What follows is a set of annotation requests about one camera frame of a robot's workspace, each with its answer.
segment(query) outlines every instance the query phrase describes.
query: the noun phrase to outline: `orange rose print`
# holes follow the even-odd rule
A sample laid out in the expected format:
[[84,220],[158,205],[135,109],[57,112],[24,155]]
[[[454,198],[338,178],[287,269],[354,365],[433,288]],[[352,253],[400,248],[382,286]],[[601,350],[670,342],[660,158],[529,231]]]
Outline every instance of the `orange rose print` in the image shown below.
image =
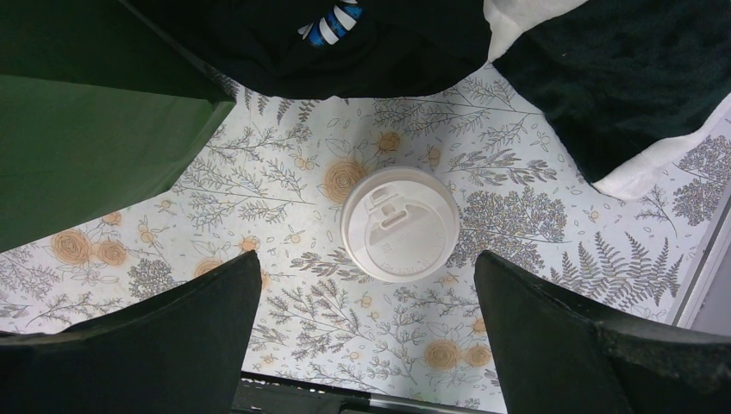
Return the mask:
[[244,240],[239,243],[239,248],[241,249],[241,252],[250,252],[252,250],[256,250],[261,246],[261,240],[255,235],[250,235],[249,237],[244,237]]
[[219,267],[220,265],[222,265],[222,263],[221,263],[220,260],[206,259],[206,260],[202,261],[198,265],[198,267],[196,267],[196,272],[195,272],[195,274],[194,274],[193,277],[194,278],[197,278],[199,276],[203,276],[204,274],[206,274],[206,273],[210,272],[211,270]]
[[89,261],[91,243],[78,230],[66,230],[51,238],[51,248],[56,258],[69,265],[83,265]]
[[476,334],[484,334],[487,332],[487,328],[484,326],[484,319],[482,317],[472,324],[472,332]]
[[348,193],[367,175],[365,168],[352,161],[341,161],[325,174],[325,193],[336,203],[342,203]]
[[119,266],[127,259],[127,249],[118,241],[105,241],[99,245],[97,257],[110,266]]
[[122,213],[120,213],[119,211],[109,213],[108,215],[102,217],[102,221],[110,226],[117,226],[119,225],[119,223],[122,222]]
[[459,347],[452,341],[440,340],[429,344],[424,351],[427,365],[437,371],[447,371],[457,365]]
[[390,153],[396,151],[399,145],[401,145],[401,138],[395,132],[386,135],[381,134],[381,139],[378,140],[378,151]]
[[266,270],[261,271],[261,291],[265,291],[269,287],[272,280],[269,278],[269,272]]
[[467,349],[465,362],[473,367],[484,367],[490,362],[490,358],[492,358],[490,349],[485,345],[477,345],[476,347]]

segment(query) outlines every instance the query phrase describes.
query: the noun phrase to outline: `leaf print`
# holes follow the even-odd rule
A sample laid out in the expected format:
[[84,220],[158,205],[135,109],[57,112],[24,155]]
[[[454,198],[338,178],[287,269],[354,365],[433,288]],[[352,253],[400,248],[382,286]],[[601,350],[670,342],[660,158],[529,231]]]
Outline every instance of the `leaf print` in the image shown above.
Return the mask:
[[286,207],[290,204],[289,201],[274,206],[262,200],[248,202],[241,206],[240,217],[248,222],[263,219],[267,223],[281,223],[287,218]]
[[263,149],[291,151],[293,140],[300,142],[312,135],[309,128],[301,124],[288,129],[284,135],[277,135],[277,132],[274,127],[258,130],[247,126],[240,136],[224,141],[223,139],[228,136],[228,133],[226,125],[223,125],[206,144],[206,148],[224,164],[235,165],[239,157],[244,157],[246,160],[262,160],[259,151]]
[[480,140],[487,140],[487,144],[484,149],[494,153],[495,151],[498,151],[500,147],[512,145],[515,141],[521,142],[521,134],[526,134],[528,132],[523,126],[527,117],[528,115],[525,115],[518,122],[506,123],[500,129],[488,127],[487,132],[483,132],[479,135]]
[[449,160],[451,168],[447,173],[469,173],[467,180],[477,186],[501,186],[510,179],[518,185],[528,185],[535,180],[547,182],[556,180],[556,171],[548,168],[544,160],[531,160],[525,167],[514,166],[521,159],[515,157],[512,149],[506,148],[491,155],[481,151],[462,153]]
[[298,268],[301,271],[309,270],[317,277],[328,278],[337,275],[344,282],[357,280],[363,284],[373,281],[373,278],[360,270],[347,254],[344,248],[337,248],[332,254],[328,254],[329,259],[323,259],[322,256],[313,252],[303,253],[300,258],[293,259],[292,268]]
[[[457,312],[460,312],[463,317],[479,317],[481,313],[475,286],[470,286],[470,289],[470,295],[467,297],[459,295],[453,288],[447,289],[444,293],[435,289],[427,289],[425,294],[417,295],[408,287],[399,287],[394,293],[394,298],[402,303],[413,303],[418,308],[436,306],[440,308],[440,317],[454,315]],[[441,324],[435,323],[428,327],[436,336],[444,336],[447,333],[446,325],[441,328]]]
[[293,378],[297,380],[313,381],[326,386],[339,387],[356,387],[363,392],[378,392],[384,395],[390,395],[385,390],[366,383],[366,375],[356,368],[355,364],[339,363],[333,372],[329,372],[322,364],[309,363],[309,369],[314,375],[306,377],[287,376],[287,373],[277,372],[285,378]]
[[539,115],[514,109],[510,100],[515,93],[504,80],[488,85],[480,78],[467,78],[442,95],[460,96],[465,102],[440,101],[438,97],[374,99],[374,124],[401,129],[406,135],[415,136],[428,135],[439,127],[449,126],[451,134],[460,135],[482,129],[484,121],[490,119],[491,111]]
[[[275,150],[292,149],[291,141],[306,141],[312,135],[303,125],[290,129],[284,136],[275,136],[274,128],[256,131],[259,139],[252,141],[253,129],[244,129],[244,135],[238,141],[220,144],[221,138],[210,143],[208,148],[213,154],[224,160],[236,160],[240,154],[248,160],[261,160],[259,148],[268,147]],[[253,172],[243,166],[231,166],[224,169],[213,160],[203,161],[196,158],[185,170],[172,191],[178,195],[192,191],[188,196],[189,206],[193,209],[187,216],[198,230],[212,231],[240,208],[241,217],[246,220],[265,219],[268,223],[281,223],[286,217],[285,208],[291,204],[309,204],[302,198],[302,178],[284,163],[269,159],[266,167],[259,172],[269,184],[279,186],[296,195],[291,199],[270,197],[270,189],[265,188],[264,180],[257,178]]]
[[316,99],[308,99],[306,101],[302,101],[302,103],[299,105],[299,122],[300,123],[306,123],[309,119],[309,116],[312,115],[312,110],[317,106],[317,104],[320,103],[320,101]]
[[295,103],[295,101],[292,99],[282,99],[282,101],[279,102],[279,108],[277,109],[277,125],[282,123],[284,114],[287,113],[287,110],[290,109],[293,103]]
[[244,88],[244,104],[247,106],[247,110],[251,110],[251,101],[253,97],[253,91],[248,88]]
[[171,273],[170,266],[160,259],[140,259],[140,263],[127,273],[130,296],[145,300],[185,283],[173,279]]
[[285,341],[290,337],[277,329],[269,328],[257,323],[252,328],[252,335],[249,338],[249,349],[253,352],[266,350],[268,344],[276,344],[282,347],[289,347]]
[[650,192],[640,200],[640,202],[644,205],[651,206],[651,208],[640,211],[640,213],[634,217],[636,220],[647,220],[648,218],[652,218],[660,223],[668,222],[672,226],[673,231],[675,231],[675,236],[678,237],[678,229],[675,228],[675,224],[673,224],[670,217],[667,213],[665,213],[665,207],[668,205],[665,190],[660,188],[658,185],[655,185],[652,190],[650,190]]
[[203,72],[210,80],[213,81],[214,84],[223,89],[223,91],[226,92],[226,95],[236,97],[239,94],[238,82],[219,72],[213,66],[203,63]]
[[676,166],[694,178],[673,192],[675,216],[685,217],[691,226],[710,220],[731,179],[731,142],[723,135],[708,137]]
[[597,255],[579,243],[579,266],[576,267],[568,253],[564,252],[561,272],[552,267],[551,281],[622,311],[648,298],[659,306],[666,292],[675,298],[680,287],[678,269],[683,255],[671,264],[668,261],[669,244],[665,238],[660,254],[653,261],[641,243],[629,233],[625,236],[630,246],[629,259],[597,232],[594,236]]
[[500,379],[497,377],[497,373],[491,369],[484,370],[484,377],[490,380],[492,386],[500,387]]
[[265,97],[264,95],[258,94],[259,99],[257,99],[256,104],[259,107],[259,115],[264,115],[264,110],[266,109],[266,106],[269,104],[269,97]]
[[262,168],[261,175],[269,179],[270,183],[279,183],[279,185],[287,191],[292,191],[297,194],[297,198],[304,202],[302,199],[302,190],[307,185],[302,184],[302,178],[298,177],[294,171],[284,167],[284,163],[278,160],[268,160],[266,162],[267,168]]
[[25,326],[28,327],[37,319],[71,325],[73,324],[72,315],[80,315],[84,319],[106,315],[111,311],[121,309],[122,298],[105,299],[102,302],[94,303],[91,302],[91,292],[80,293],[75,301],[64,293],[46,302],[46,307],[48,310],[29,320]]
[[277,325],[298,319],[302,331],[292,356],[301,361],[317,355],[340,352],[355,337],[368,339],[358,315],[348,307],[347,292],[332,279],[318,280],[309,293],[298,287],[282,289],[282,295],[268,297],[269,316]]
[[506,197],[477,191],[466,201],[469,205],[460,209],[462,227],[448,267],[471,266],[480,253],[491,250],[536,273],[544,267],[537,243],[564,241],[564,205],[546,193],[536,195],[530,187],[522,195],[511,191]]
[[31,307],[30,304],[11,303],[8,293],[0,291],[0,317],[12,317],[13,319],[26,317],[29,307]]
[[61,277],[51,267],[32,264],[30,258],[27,246],[0,254],[0,286],[41,300]]
[[371,379],[380,378],[386,380],[393,376],[403,376],[410,379],[414,384],[418,384],[414,376],[411,374],[414,370],[416,358],[409,355],[409,347],[419,346],[424,343],[422,338],[427,336],[426,332],[421,331],[426,315],[416,312],[409,312],[405,306],[398,305],[394,309],[394,315],[390,322],[376,323],[376,329],[379,336],[388,336],[396,346],[390,347],[388,342],[377,341],[375,343],[375,354],[389,353],[401,362],[401,367],[391,365],[386,359],[379,359],[374,356],[369,362],[371,365],[366,369],[368,377]]

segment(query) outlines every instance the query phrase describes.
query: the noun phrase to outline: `botanical pattern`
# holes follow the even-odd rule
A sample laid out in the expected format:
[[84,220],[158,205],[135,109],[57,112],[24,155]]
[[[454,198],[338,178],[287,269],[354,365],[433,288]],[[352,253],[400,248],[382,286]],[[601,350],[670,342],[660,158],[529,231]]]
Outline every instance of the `botanical pattern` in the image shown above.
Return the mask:
[[731,179],[731,143],[723,135],[708,137],[677,166],[692,181],[673,192],[677,196],[672,207],[675,216],[686,218],[691,226],[710,220]]
[[578,244],[578,267],[564,253],[561,272],[551,268],[551,281],[576,293],[626,311],[649,298],[659,305],[663,295],[678,294],[678,269],[683,255],[669,261],[665,238],[662,250],[653,260],[649,251],[629,233],[627,253],[611,246],[597,232],[594,236],[597,255]]
[[[200,66],[238,98],[228,119],[171,191],[0,253],[1,330],[56,332],[255,250],[243,369],[505,412],[477,255],[665,322],[731,178],[724,121],[642,200],[601,196],[491,66],[431,97],[350,101],[264,97]],[[340,240],[347,194],[387,166],[432,173],[459,206],[447,266],[414,283],[364,274]]]
[[520,195],[511,191],[507,197],[475,191],[466,201],[468,206],[459,213],[462,227],[449,266],[471,265],[480,252],[492,250],[535,273],[544,267],[538,243],[564,240],[563,203],[546,193],[536,195],[531,187]]

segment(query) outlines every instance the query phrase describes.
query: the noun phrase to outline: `white fabric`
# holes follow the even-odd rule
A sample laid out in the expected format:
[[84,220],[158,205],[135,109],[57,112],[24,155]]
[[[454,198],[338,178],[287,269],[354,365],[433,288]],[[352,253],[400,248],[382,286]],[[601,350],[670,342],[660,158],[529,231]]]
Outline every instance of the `white fabric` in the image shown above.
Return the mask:
[[731,95],[726,96],[703,126],[692,134],[665,138],[655,142],[594,183],[600,192],[624,201],[634,201],[647,194],[674,160],[697,147],[731,110]]
[[503,56],[523,32],[576,9],[586,0],[484,0],[492,37],[488,62]]

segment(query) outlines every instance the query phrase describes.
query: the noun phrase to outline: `metal frame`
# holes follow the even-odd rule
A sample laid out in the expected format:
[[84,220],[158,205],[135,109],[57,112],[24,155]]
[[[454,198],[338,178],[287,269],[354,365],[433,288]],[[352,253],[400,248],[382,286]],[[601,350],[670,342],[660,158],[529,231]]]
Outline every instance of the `metal frame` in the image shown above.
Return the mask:
[[731,247],[731,185],[726,187],[709,229],[696,248],[696,257],[680,287],[666,323],[689,329],[708,294],[718,267]]

